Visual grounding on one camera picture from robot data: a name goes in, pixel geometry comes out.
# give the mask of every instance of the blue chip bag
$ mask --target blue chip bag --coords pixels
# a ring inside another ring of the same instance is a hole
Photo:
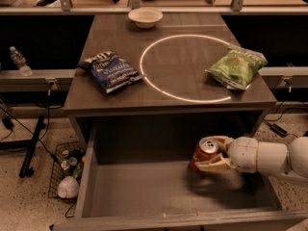
[[[89,70],[106,93],[130,85],[141,78],[132,66],[114,51],[105,51],[78,63],[78,67]]]

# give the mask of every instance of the plastic water bottle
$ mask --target plastic water bottle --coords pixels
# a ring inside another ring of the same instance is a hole
[[[22,76],[30,76],[32,75],[31,67],[28,66],[27,60],[24,58],[22,53],[14,46],[10,47],[11,50],[11,58],[15,65],[18,67],[19,72]]]

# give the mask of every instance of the green chip bag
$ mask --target green chip bag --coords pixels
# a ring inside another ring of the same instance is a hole
[[[229,45],[227,54],[205,71],[230,90],[246,90],[253,77],[268,61],[263,54]]]

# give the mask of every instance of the snack bag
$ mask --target snack bag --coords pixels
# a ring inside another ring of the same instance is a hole
[[[78,63],[78,67],[90,71],[106,93],[130,85],[143,76],[114,51],[105,51]]]
[[[230,90],[246,90],[253,77],[268,61],[263,54],[229,45],[227,54],[206,72]]]

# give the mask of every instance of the desk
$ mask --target desk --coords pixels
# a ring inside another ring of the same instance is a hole
[[[77,70],[64,111],[87,159],[75,220],[55,230],[285,230],[306,218],[281,211],[258,174],[188,168],[201,137],[253,135],[275,103],[259,75],[232,92],[204,72],[227,49],[217,39],[236,43],[212,13],[166,13],[149,30],[124,13],[94,19],[83,57],[114,49],[148,79],[106,94]]]

